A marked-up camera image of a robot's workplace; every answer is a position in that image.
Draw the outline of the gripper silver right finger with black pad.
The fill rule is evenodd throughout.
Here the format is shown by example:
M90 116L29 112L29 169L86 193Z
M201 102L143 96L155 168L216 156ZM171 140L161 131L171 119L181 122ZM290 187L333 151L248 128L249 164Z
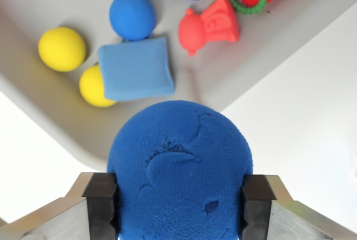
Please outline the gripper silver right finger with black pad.
M356 239L356 233L293 200L277 175L245 175L241 239Z

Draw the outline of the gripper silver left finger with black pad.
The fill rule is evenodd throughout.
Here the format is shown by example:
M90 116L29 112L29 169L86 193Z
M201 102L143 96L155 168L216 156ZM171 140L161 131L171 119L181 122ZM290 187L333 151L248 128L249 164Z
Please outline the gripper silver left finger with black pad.
M82 172L68 193L1 226L1 239L117 239L117 180Z

